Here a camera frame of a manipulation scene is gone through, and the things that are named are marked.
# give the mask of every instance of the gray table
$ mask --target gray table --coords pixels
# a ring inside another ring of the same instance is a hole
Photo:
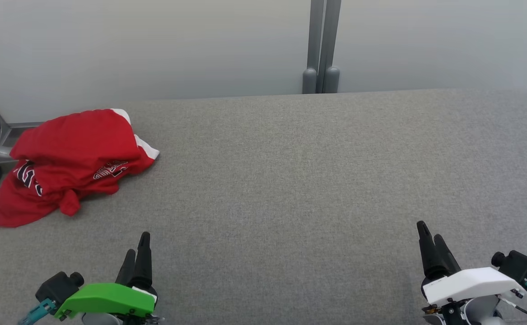
[[[488,266],[496,251],[527,254],[525,94],[115,107],[160,158],[115,195],[85,201],[75,218],[55,212],[0,230],[0,324],[22,317],[58,271],[112,282],[145,230],[156,312],[177,325],[422,323],[421,219],[464,268]]]

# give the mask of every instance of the red t-shirt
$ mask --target red t-shirt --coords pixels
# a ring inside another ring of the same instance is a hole
[[[159,151],[133,134],[122,109],[84,111],[25,131],[11,150],[19,160],[0,187],[0,227],[18,227],[53,210],[73,216],[79,200],[113,194],[117,181],[147,169]]]

